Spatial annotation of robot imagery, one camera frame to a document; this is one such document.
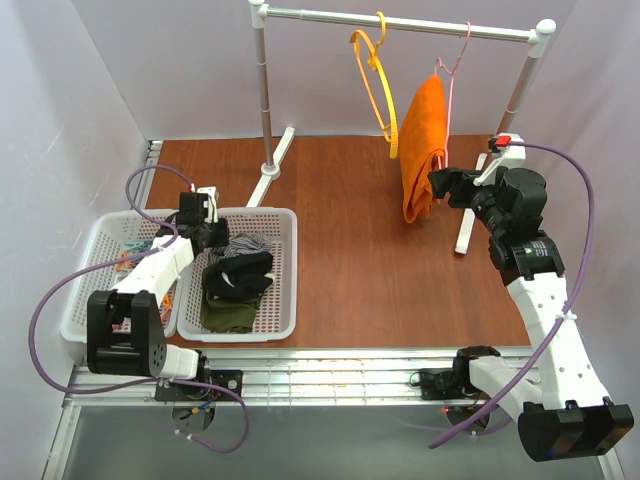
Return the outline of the grey striped underwear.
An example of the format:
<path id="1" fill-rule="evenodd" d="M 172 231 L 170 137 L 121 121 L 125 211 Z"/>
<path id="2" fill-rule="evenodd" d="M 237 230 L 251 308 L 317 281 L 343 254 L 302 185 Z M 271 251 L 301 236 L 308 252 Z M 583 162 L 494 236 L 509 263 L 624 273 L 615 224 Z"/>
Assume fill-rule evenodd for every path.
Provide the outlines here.
<path id="1" fill-rule="evenodd" d="M 264 235 L 260 233 L 238 233 L 229 239 L 229 243 L 226 246 L 212 248 L 209 253 L 209 261 L 216 263 L 226 258 L 269 251 L 270 248 Z"/>

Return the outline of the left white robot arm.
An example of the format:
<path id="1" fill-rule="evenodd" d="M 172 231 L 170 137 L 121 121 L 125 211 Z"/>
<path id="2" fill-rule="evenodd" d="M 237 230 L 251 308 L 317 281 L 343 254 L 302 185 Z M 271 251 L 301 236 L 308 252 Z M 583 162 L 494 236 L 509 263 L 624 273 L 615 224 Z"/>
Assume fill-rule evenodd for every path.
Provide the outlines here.
<path id="1" fill-rule="evenodd" d="M 110 291 L 87 302 L 87 362 L 91 372 L 193 380 L 201 355 L 167 343 L 160 305 L 180 274 L 204 250 L 229 241 L 218 217 L 218 192 L 180 194 L 179 209 L 160 223 L 145 257 Z"/>

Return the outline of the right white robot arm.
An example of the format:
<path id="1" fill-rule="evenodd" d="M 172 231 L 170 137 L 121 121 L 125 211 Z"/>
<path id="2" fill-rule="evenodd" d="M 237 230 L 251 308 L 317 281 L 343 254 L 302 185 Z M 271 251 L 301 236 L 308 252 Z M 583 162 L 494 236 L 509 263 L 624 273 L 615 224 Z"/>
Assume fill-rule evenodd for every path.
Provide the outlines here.
<path id="1" fill-rule="evenodd" d="M 526 380 L 487 346 L 459 350 L 451 379 L 501 407 L 534 461 L 604 455 L 631 430 L 634 417 L 628 405 L 611 400 L 571 315 L 564 264 L 540 228 L 546 182 L 525 168 L 501 167 L 489 185 L 480 175 L 447 168 L 428 178 L 435 198 L 471 210 L 489 232 L 491 261 L 522 317 L 539 381 Z"/>

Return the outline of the yellow plastic hanger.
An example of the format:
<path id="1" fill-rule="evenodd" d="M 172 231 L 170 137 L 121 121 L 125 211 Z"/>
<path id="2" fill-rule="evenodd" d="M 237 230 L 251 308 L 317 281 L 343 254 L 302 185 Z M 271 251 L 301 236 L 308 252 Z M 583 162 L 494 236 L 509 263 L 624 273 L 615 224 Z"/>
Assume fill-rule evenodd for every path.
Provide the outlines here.
<path id="1" fill-rule="evenodd" d="M 376 15 L 380 22 L 380 36 L 378 40 L 373 43 L 369 35 L 364 30 L 355 29 L 351 33 L 349 43 L 352 46 L 356 64 L 373 113 L 378 122 L 382 136 L 388 144 L 389 158 L 396 159 L 399 151 L 398 119 L 391 86 L 379 56 L 380 47 L 386 40 L 387 24 L 386 17 L 381 11 L 377 11 Z M 366 68 L 378 75 L 387 108 L 386 118 L 383 117 L 378 102 L 376 101 L 376 97 L 369 82 L 368 74 L 366 73 Z"/>

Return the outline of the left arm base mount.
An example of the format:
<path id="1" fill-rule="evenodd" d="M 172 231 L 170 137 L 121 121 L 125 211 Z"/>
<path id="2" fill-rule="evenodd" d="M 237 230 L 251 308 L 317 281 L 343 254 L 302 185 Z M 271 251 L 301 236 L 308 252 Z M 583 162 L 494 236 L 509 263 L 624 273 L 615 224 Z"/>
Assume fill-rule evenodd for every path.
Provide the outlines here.
<path id="1" fill-rule="evenodd" d="M 206 370 L 202 382 L 226 388 L 236 395 L 242 395 L 244 372 L 242 370 Z M 158 402 L 206 402 L 232 401 L 226 393 L 208 388 L 194 387 L 163 381 L 156 387 L 154 399 Z"/>

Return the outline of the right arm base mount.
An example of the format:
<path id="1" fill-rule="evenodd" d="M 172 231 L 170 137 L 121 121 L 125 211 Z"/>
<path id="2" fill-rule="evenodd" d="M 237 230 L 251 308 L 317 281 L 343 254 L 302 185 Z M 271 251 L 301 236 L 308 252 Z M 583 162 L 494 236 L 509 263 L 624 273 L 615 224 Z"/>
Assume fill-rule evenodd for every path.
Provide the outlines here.
<path id="1" fill-rule="evenodd" d="M 464 394 L 452 369 L 420 369 L 409 377 L 409 385 L 420 390 L 425 401 L 462 399 Z"/>

